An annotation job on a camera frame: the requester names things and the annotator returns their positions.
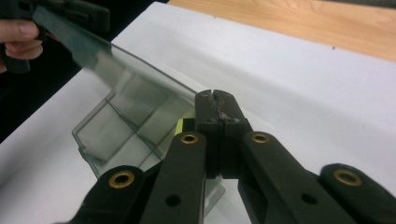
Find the white table surface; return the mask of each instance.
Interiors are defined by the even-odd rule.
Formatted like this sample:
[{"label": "white table surface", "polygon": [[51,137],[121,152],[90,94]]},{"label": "white table surface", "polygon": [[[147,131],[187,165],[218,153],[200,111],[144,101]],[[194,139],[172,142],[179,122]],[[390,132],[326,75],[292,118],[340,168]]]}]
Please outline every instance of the white table surface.
[{"label": "white table surface", "polygon": [[[232,93],[307,169],[355,166],[396,195],[396,63],[155,3],[114,41],[196,91]],[[71,219],[95,183],[72,129],[108,94],[79,72],[0,145],[0,223]],[[205,223],[247,223],[227,189]]]}]

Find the screw hole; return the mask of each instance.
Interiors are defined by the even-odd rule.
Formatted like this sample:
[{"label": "screw hole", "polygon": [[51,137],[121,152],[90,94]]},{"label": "screw hole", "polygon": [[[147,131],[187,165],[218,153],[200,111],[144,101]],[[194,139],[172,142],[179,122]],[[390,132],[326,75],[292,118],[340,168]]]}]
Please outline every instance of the screw hole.
[{"label": "screw hole", "polygon": [[123,189],[134,182],[134,174],[131,171],[116,172],[108,180],[108,185],[113,189]]},{"label": "screw hole", "polygon": [[333,175],[338,181],[345,185],[351,187],[358,187],[361,185],[361,178],[349,170],[336,170],[334,171]]},{"label": "screw hole", "polygon": [[117,184],[124,184],[128,180],[129,180],[129,176],[128,175],[119,175],[115,179]]},{"label": "screw hole", "polygon": [[184,144],[193,144],[198,142],[198,137],[193,134],[183,135],[181,137],[181,142],[183,142]]},{"label": "screw hole", "polygon": [[317,204],[318,203],[317,198],[311,194],[303,193],[301,195],[301,198],[303,199],[303,201],[305,203],[309,203],[309,204]]},{"label": "screw hole", "polygon": [[181,203],[180,197],[176,194],[171,194],[168,197],[166,197],[166,204],[168,204],[171,207],[178,206]]},{"label": "screw hole", "polygon": [[264,134],[254,134],[253,135],[253,141],[257,142],[257,143],[267,143],[270,141],[270,139],[265,136]]}]

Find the clear plastic box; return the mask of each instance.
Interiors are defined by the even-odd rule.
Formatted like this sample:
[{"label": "clear plastic box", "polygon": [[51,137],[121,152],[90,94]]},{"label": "clear plastic box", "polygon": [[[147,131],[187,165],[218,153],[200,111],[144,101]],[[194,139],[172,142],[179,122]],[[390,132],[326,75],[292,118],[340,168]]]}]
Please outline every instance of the clear plastic box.
[{"label": "clear plastic box", "polygon": [[[129,77],[72,132],[81,156],[97,177],[121,165],[143,171],[151,168],[165,158],[177,121],[193,116],[193,104],[185,95],[141,74]],[[224,192],[219,180],[206,181],[205,215]]]}]

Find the brass grommet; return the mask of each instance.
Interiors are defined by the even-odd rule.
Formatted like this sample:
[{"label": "brass grommet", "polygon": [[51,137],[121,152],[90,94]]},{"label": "brass grommet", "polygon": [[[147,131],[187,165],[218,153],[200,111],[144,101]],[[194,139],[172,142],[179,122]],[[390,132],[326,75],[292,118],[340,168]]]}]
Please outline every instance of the brass grommet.
[{"label": "brass grommet", "polygon": [[194,134],[186,134],[181,136],[181,142],[184,144],[193,144],[198,142],[198,136]]},{"label": "brass grommet", "polygon": [[134,174],[131,171],[118,171],[108,180],[108,185],[113,189],[123,189],[134,183]]},{"label": "brass grommet", "polygon": [[361,178],[349,170],[339,169],[332,174],[338,181],[351,187],[358,187],[362,183]]},{"label": "brass grommet", "polygon": [[269,137],[267,137],[261,133],[253,134],[253,136],[251,138],[253,139],[253,141],[255,141],[257,143],[267,143],[270,141]]}]

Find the clamp jaw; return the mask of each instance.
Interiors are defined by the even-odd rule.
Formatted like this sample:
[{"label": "clamp jaw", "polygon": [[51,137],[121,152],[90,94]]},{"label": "clamp jaw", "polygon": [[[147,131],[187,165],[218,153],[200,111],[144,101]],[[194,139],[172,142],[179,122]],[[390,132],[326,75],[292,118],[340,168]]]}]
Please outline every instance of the clamp jaw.
[{"label": "clamp jaw", "polygon": [[253,132],[230,93],[195,96],[164,161],[102,175],[68,223],[203,223],[207,178],[238,179],[252,223],[396,223],[396,199],[344,164],[306,171],[269,133]]},{"label": "clamp jaw", "polygon": [[[31,21],[37,6],[43,6],[86,29],[108,31],[110,26],[108,9],[80,0],[0,0],[0,6],[0,19]],[[37,39],[45,42],[45,27],[38,26],[38,30]],[[0,53],[9,72],[21,74],[30,71],[29,61],[8,57],[4,44],[0,45]]]}]

